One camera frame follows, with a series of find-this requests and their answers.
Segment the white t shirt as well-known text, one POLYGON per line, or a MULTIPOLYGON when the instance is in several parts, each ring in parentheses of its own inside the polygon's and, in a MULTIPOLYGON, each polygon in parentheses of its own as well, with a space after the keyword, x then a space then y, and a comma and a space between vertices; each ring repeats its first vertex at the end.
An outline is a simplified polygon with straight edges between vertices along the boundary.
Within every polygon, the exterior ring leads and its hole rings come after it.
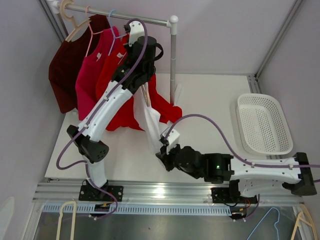
POLYGON ((133 116, 146 134, 150 152, 154 155, 160 152, 163 145, 160 135, 169 125, 160 122, 161 114, 152 105, 146 106, 141 87, 133 95, 133 116))

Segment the beige wooden hanger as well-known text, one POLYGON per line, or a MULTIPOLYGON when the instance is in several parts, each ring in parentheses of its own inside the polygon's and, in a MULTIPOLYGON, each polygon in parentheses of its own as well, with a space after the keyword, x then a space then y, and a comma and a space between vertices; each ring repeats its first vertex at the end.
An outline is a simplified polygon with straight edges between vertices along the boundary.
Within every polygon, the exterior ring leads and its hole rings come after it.
POLYGON ((150 99, 150 94, 149 94, 149 89, 148 89, 147 83, 145 83, 141 86, 141 91, 142 91, 142 95, 144 97, 146 106, 150 107, 151 106, 151 99, 150 99))

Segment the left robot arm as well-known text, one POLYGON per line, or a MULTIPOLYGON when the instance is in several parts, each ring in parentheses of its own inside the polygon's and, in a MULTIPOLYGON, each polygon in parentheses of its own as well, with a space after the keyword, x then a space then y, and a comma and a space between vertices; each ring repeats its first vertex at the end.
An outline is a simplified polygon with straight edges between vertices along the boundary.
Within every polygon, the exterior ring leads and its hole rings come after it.
POLYGON ((107 197, 108 188, 104 159, 109 147, 101 141, 103 132, 119 109, 142 90, 156 72, 155 61, 163 54, 162 46, 152 36, 141 36, 128 48, 128 56, 114 72, 111 81, 88 116, 78 125, 70 125, 67 133, 78 148, 86 165, 87 178, 92 187, 90 195, 97 201, 107 197))

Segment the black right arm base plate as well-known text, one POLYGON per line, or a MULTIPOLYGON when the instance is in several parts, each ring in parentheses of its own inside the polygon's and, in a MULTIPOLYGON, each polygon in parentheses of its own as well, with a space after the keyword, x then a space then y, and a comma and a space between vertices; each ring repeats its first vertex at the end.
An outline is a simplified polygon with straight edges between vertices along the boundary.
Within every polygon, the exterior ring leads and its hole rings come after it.
POLYGON ((229 187, 211 188, 211 198, 214 204, 224 204, 229 207, 235 207, 241 204, 257 204, 258 197, 244 197, 238 190, 230 190, 229 187))

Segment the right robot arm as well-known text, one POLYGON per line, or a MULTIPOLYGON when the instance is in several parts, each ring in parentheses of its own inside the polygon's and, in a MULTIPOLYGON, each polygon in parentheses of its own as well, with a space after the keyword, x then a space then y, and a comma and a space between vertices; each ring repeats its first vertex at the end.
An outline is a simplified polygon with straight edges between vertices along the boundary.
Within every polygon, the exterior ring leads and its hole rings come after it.
POLYGON ((164 145, 156 154, 169 172, 178 169, 207 183, 229 183, 227 196, 232 202, 262 193, 290 192, 296 196, 317 194, 307 154, 298 152, 293 157, 265 162, 242 162, 226 153, 200 153, 190 146, 177 144, 170 151, 164 145))

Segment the light blue thin hanger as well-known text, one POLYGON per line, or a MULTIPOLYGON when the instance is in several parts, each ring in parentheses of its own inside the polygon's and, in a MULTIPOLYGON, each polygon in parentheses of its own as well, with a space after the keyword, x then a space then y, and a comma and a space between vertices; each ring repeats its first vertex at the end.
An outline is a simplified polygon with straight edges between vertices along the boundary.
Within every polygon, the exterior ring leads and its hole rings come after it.
POLYGON ((123 35, 116 35, 116 34, 115 34, 114 29, 113 29, 113 25, 112 25, 112 21, 111 21, 111 16, 112 16, 113 13, 115 13, 116 11, 117 11, 116 9, 112 9, 112 10, 110 11, 110 13, 108 14, 108 16, 107 16, 107 20, 108 20, 108 23, 109 23, 109 25, 110 25, 110 30, 111 30, 111 34, 112 34, 112 44, 111 44, 111 46, 110 46, 110 49, 109 49, 109 52, 108 52, 108 56, 111 55, 116 40, 117 40, 117 39, 122 39, 123 37, 125 37, 125 36, 128 35, 127 33, 125 33, 125 34, 123 34, 123 35))

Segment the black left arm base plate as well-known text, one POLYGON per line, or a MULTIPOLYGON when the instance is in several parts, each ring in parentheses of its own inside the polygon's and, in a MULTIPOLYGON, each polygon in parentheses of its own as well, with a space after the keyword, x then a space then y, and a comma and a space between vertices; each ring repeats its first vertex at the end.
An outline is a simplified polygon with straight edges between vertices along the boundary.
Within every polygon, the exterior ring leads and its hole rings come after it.
MULTIPOLYGON (((109 185, 107 182, 102 186, 102 189, 113 195, 118 202, 123 199, 124 187, 121 185, 109 185)), ((84 180, 81 184, 78 200, 85 202, 114 202, 115 200, 106 193, 93 187, 87 180, 84 180)))

